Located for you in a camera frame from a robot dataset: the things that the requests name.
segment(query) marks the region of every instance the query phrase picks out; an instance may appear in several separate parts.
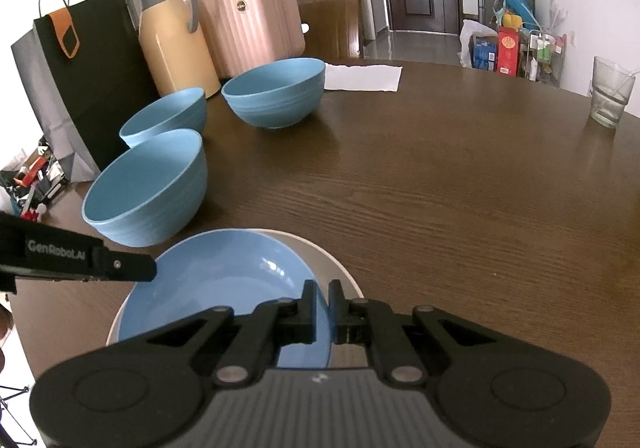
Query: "wooden table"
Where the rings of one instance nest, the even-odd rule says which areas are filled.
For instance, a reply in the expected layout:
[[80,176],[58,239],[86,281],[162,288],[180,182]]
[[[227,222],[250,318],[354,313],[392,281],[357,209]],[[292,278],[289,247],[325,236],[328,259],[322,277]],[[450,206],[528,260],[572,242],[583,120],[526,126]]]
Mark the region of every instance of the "wooden table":
[[[626,114],[612,133],[575,94],[402,65],[398,93],[326,93],[315,116],[280,131],[210,100],[206,200],[146,251],[220,227],[301,235],[396,311],[429,303],[589,364],[613,396],[598,446],[636,446],[640,120]],[[80,216],[86,189],[56,203],[53,224],[95,234]],[[12,306],[35,376],[103,345],[130,287],[18,282]]]

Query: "wooden chair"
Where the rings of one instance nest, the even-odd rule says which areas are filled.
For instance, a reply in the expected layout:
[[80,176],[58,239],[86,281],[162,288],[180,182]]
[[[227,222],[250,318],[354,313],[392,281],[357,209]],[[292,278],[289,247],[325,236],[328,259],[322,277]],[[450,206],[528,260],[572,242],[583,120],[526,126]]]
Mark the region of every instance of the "wooden chair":
[[309,25],[303,56],[326,62],[363,57],[360,0],[298,0],[298,8]]

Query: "glass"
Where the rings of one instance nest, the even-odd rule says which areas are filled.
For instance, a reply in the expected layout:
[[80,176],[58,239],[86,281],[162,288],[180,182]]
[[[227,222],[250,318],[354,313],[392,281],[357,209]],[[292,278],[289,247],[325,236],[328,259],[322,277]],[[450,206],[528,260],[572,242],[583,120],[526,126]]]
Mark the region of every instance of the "glass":
[[629,103],[636,77],[630,71],[600,56],[593,60],[591,118],[616,129]]

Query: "blue box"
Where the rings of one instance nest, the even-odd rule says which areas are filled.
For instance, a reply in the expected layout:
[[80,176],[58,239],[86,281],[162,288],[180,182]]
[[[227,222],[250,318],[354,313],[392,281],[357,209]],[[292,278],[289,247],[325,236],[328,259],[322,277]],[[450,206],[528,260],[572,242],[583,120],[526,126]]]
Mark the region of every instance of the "blue box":
[[495,71],[498,37],[474,37],[474,69]]

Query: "plastic bag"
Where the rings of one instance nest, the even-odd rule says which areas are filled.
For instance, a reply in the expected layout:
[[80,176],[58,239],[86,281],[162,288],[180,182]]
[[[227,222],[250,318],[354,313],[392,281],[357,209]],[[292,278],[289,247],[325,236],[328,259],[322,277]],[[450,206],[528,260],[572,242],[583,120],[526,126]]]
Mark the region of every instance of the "plastic bag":
[[473,67],[471,61],[471,43],[474,37],[497,37],[498,34],[480,22],[465,20],[460,32],[462,50],[458,53],[462,67]]

